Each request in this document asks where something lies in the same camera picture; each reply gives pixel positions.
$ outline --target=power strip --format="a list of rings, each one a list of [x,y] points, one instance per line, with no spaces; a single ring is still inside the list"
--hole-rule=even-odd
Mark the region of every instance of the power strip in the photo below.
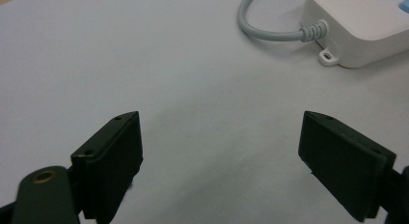
[[[318,60],[358,68],[409,50],[409,0],[306,0],[301,24],[327,24]]]

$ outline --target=gray cable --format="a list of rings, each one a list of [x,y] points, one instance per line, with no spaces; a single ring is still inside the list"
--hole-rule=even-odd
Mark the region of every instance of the gray cable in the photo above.
[[[250,25],[245,18],[247,9],[252,1],[253,0],[243,0],[237,13],[238,26],[241,28],[241,30],[243,30],[243,32],[251,37],[273,42],[312,42],[325,37],[327,34],[327,26],[322,21],[304,26],[297,32],[278,33],[255,28]]]

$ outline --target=black plastic part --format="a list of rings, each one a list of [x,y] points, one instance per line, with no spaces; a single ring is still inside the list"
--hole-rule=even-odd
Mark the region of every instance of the black plastic part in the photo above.
[[[0,224],[12,223],[15,202],[0,208]]]
[[[20,183],[14,205],[13,224],[77,224],[64,167],[40,169]]]
[[[98,224],[110,223],[139,172],[142,155],[138,112],[108,122],[71,156],[76,210]]]
[[[355,219],[376,216],[393,152],[330,116],[306,111],[298,153]]]

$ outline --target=cable strain relief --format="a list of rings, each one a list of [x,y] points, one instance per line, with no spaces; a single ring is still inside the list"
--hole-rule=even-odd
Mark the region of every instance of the cable strain relief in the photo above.
[[[318,21],[317,23],[301,27],[300,31],[304,33],[304,38],[301,42],[313,42],[324,38],[327,35],[328,28],[325,22]]]

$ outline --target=mounting hole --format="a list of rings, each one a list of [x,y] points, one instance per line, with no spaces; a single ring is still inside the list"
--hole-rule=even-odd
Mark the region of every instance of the mounting hole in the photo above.
[[[45,182],[49,182],[51,181],[53,178],[55,178],[55,176],[57,176],[57,172],[55,171],[43,171],[38,173],[34,179],[33,179],[33,183],[45,183]]]
[[[323,55],[324,58],[327,59],[327,60],[331,60],[331,59],[332,59],[332,56],[331,56],[331,54],[329,54],[329,53],[324,53],[324,54],[322,54],[322,55]]]
[[[85,155],[92,155],[94,153],[94,150],[87,150],[84,152]]]

